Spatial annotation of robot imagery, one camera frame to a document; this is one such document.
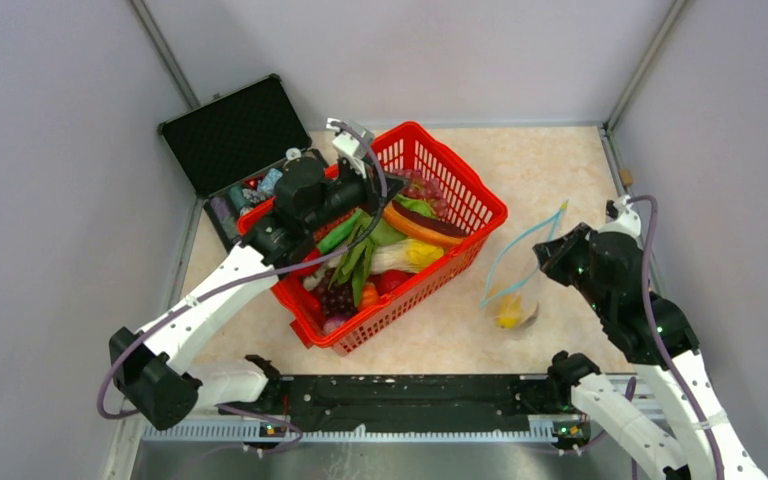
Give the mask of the clear zip top bag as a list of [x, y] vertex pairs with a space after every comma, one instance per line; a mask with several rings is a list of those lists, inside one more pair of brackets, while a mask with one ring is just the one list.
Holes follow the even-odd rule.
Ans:
[[519, 294], [525, 317], [531, 312], [534, 303], [539, 303], [545, 275], [538, 269], [532, 247], [537, 243], [551, 241], [558, 237], [568, 205], [569, 202], [564, 201], [551, 216], [520, 233], [494, 258], [479, 302], [479, 312], [493, 326], [506, 331], [526, 329], [521, 325], [513, 329], [504, 329], [496, 324], [495, 315], [499, 298], [506, 294]]

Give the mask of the red grape bunch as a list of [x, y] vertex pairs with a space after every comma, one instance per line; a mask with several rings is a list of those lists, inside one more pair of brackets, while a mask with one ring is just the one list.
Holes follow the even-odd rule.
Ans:
[[427, 179], [413, 169], [396, 170], [394, 174], [408, 180], [408, 185], [399, 194], [431, 203], [437, 214], [436, 219], [442, 220], [447, 216], [449, 204], [436, 179]]

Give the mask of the purple red onion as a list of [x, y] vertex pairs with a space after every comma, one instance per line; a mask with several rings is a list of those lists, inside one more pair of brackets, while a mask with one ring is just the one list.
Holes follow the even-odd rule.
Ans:
[[322, 331], [324, 335], [330, 335], [337, 329], [343, 326], [347, 322], [348, 318], [345, 316], [333, 316], [325, 320]]

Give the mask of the white brown mushroom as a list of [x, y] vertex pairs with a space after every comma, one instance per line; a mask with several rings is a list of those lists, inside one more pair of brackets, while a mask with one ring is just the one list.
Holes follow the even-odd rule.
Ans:
[[539, 317], [540, 312], [540, 305], [538, 302], [535, 302], [533, 305], [533, 308], [531, 309], [531, 312], [524, 318], [523, 322], [521, 323], [522, 328], [528, 328], [531, 325], [535, 323], [537, 318]]

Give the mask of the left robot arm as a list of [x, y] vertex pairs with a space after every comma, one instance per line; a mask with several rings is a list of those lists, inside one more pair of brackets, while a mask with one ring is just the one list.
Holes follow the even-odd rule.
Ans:
[[157, 319], [137, 331], [123, 327], [109, 339], [111, 365], [96, 399], [99, 414], [114, 416], [104, 407], [109, 387], [158, 430], [177, 425], [193, 411], [233, 402], [245, 402], [262, 414], [274, 410], [281, 388], [254, 361], [195, 375], [189, 371], [193, 360], [261, 293], [293, 272], [323, 263], [310, 256], [315, 232], [357, 209], [379, 221], [408, 183], [384, 172], [375, 159], [344, 159], [334, 179], [315, 159], [290, 162], [266, 213], [216, 270]]

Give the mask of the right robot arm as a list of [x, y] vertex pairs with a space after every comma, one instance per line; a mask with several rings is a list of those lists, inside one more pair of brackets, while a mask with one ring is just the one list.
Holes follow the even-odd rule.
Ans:
[[649, 231], [639, 241], [627, 232], [580, 224], [533, 251], [542, 273], [574, 287], [590, 304], [669, 427], [659, 427], [614, 391], [581, 353], [553, 357], [547, 400], [560, 412], [590, 416], [651, 479], [764, 479], [716, 395], [687, 317], [649, 288], [653, 235]]

